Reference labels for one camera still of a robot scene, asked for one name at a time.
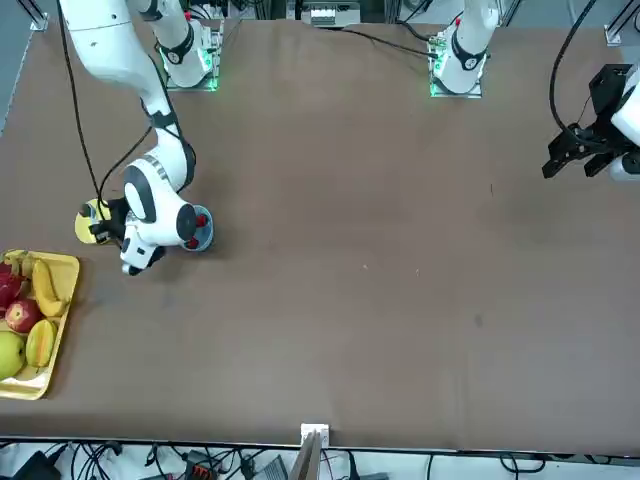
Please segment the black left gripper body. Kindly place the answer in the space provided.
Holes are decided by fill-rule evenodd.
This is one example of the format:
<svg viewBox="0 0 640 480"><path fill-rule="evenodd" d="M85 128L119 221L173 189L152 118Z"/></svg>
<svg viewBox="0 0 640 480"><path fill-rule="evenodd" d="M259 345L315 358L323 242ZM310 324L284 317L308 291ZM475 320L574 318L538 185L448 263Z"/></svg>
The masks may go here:
<svg viewBox="0 0 640 480"><path fill-rule="evenodd" d="M628 63L605 64L589 82L596 125L608 123L619 108L627 74L631 70L632 65Z"/></svg>

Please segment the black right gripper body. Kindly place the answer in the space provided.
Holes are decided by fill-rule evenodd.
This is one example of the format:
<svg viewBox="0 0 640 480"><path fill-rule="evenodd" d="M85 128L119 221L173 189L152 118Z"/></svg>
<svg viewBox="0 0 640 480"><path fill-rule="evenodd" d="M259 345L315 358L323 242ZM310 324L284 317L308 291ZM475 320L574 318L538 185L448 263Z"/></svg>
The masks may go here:
<svg viewBox="0 0 640 480"><path fill-rule="evenodd" d="M102 221L103 230L109 235L124 235L129 205L125 198L117 198L106 202L110 217Z"/></svg>

